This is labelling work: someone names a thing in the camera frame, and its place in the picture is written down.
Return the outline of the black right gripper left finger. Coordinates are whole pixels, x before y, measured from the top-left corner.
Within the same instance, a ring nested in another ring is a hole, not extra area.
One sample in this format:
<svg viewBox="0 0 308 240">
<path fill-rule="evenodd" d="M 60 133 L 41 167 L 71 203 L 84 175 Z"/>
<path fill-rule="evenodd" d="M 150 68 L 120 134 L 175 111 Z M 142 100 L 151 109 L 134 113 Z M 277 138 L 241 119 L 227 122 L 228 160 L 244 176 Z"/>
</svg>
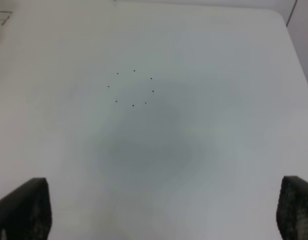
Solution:
<svg viewBox="0 0 308 240">
<path fill-rule="evenodd" d="M 44 177 L 32 178 L 0 199 L 0 240 L 47 240 L 52 222 Z"/>
</svg>

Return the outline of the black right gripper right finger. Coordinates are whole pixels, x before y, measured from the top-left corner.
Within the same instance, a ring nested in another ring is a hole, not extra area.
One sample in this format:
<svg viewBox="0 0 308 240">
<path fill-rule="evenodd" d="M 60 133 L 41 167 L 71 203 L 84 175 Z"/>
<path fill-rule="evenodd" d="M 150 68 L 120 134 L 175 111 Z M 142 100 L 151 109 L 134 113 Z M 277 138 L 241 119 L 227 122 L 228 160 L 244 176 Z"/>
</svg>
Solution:
<svg viewBox="0 0 308 240">
<path fill-rule="evenodd" d="M 308 240 L 308 182 L 284 176 L 276 209 L 276 223 L 283 240 Z"/>
</svg>

